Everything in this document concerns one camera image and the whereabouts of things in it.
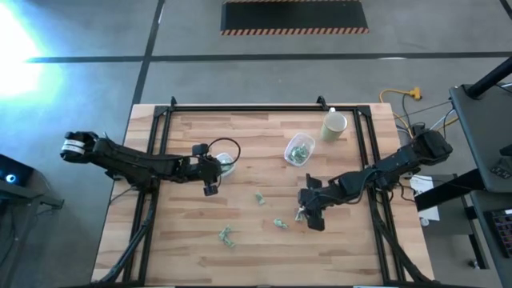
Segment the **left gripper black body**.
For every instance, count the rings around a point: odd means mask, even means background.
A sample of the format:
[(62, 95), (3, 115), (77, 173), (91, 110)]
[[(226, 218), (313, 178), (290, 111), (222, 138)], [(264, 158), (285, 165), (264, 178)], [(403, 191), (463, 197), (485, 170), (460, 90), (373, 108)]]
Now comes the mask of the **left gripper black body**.
[(216, 195), (218, 178), (222, 173), (220, 161), (209, 154), (209, 146), (205, 143), (193, 145), (191, 157), (198, 161), (187, 166), (186, 179), (189, 182), (203, 181), (204, 195), (207, 197)]

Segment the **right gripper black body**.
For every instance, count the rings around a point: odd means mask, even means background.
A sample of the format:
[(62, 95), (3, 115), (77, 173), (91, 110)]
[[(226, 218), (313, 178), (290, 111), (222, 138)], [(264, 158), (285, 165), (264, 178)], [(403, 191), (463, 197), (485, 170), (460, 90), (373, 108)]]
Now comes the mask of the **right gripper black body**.
[(322, 185), (322, 181), (313, 178), (310, 174), (306, 174), (306, 187), (310, 192), (310, 199), (306, 205), (306, 213), (310, 213), (312, 221), (308, 222), (307, 225), (310, 229), (316, 231), (324, 231), (325, 220), (323, 218), (323, 211), (327, 207), (328, 191), (332, 186), (333, 182), (329, 180), (327, 186)]

